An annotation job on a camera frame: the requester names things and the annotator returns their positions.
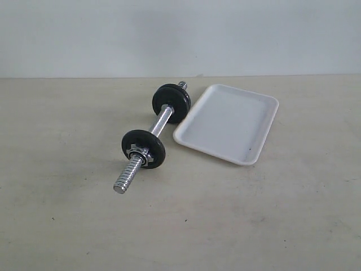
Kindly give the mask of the white rectangular plastic tray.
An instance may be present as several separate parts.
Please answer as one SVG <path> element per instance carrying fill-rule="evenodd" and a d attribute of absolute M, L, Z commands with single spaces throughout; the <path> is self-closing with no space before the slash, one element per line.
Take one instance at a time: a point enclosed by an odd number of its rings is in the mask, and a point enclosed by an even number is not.
<path fill-rule="evenodd" d="M 257 162 L 279 108 L 269 95 L 232 86 L 206 88 L 173 133 L 176 143 L 249 166 Z"/>

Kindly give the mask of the chrome threaded dumbbell bar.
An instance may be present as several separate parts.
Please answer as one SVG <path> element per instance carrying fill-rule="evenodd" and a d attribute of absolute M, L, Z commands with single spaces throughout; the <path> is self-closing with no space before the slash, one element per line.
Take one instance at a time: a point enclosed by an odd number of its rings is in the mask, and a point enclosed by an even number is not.
<path fill-rule="evenodd" d="M 168 105 L 163 105 L 159 115 L 156 115 L 155 122 L 147 131 L 152 133 L 159 139 L 159 136 L 162 133 L 164 127 L 166 126 L 166 124 L 169 124 L 168 120 L 173 112 L 174 110 L 172 107 Z M 114 191 L 119 194 L 124 194 L 127 191 L 135 175 L 139 172 L 141 168 L 143 168 L 141 165 L 142 161 L 137 156 L 128 160 L 129 162 L 127 166 L 121 172 L 118 179 L 113 185 Z"/>

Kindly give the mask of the chrome star collar nut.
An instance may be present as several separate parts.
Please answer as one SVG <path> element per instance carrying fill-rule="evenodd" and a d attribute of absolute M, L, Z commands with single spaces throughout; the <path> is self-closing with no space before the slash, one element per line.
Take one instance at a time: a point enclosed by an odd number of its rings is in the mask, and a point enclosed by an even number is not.
<path fill-rule="evenodd" d="M 126 150 L 126 155 L 129 159 L 137 156 L 142 161 L 141 165 L 143 167 L 154 162 L 150 150 L 146 147 L 139 147 L 136 144 L 131 144 L 130 148 Z"/>

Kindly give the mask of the black weight plate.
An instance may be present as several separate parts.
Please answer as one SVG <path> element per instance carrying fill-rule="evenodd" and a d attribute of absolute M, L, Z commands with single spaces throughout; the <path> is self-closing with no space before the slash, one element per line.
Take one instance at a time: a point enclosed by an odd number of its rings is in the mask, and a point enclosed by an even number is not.
<path fill-rule="evenodd" d="M 180 93 L 182 93 L 182 95 L 186 99 L 186 102 L 188 104 L 188 109 L 190 109 L 191 106 L 192 106 L 192 102 L 191 102 L 190 95 L 186 91 L 187 86 L 188 85 L 187 85 L 187 83 L 185 81 L 180 81 L 177 84 L 164 84 L 161 87 L 162 88 L 174 88 L 174 89 L 177 89 Z"/>
<path fill-rule="evenodd" d="M 152 162 L 148 162 L 146 165 L 143 165 L 143 168 L 153 169 L 159 167 L 165 160 L 166 151 L 162 142 L 152 133 L 146 130 L 135 129 L 127 132 L 121 142 L 121 147 L 124 155 L 129 159 L 129 154 L 127 151 L 130 151 L 131 145 L 136 145 L 137 147 L 149 149 L 149 153 L 153 158 Z"/>
<path fill-rule="evenodd" d="M 186 99 L 177 89 L 160 87 L 153 95 L 152 108 L 156 115 L 161 112 L 162 106 L 168 105 L 174 112 L 168 120 L 170 124 L 179 124 L 188 114 Z"/>

